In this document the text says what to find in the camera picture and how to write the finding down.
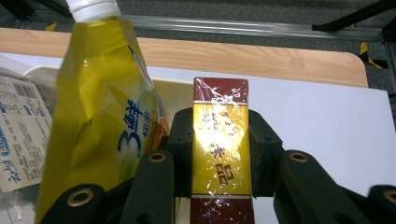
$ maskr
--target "wooden board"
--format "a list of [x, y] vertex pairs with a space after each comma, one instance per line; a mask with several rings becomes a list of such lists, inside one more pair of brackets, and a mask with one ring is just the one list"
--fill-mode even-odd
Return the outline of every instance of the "wooden board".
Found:
[[[0, 28], [0, 52], [62, 58], [69, 33]], [[368, 87], [353, 54], [309, 49], [138, 38], [149, 66]]]

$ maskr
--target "yellow pouch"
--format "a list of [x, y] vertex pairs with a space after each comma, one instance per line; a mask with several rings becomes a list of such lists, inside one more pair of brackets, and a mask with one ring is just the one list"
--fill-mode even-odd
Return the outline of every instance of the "yellow pouch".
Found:
[[167, 130], [129, 21], [76, 23], [57, 91], [36, 222], [67, 189], [133, 177]]

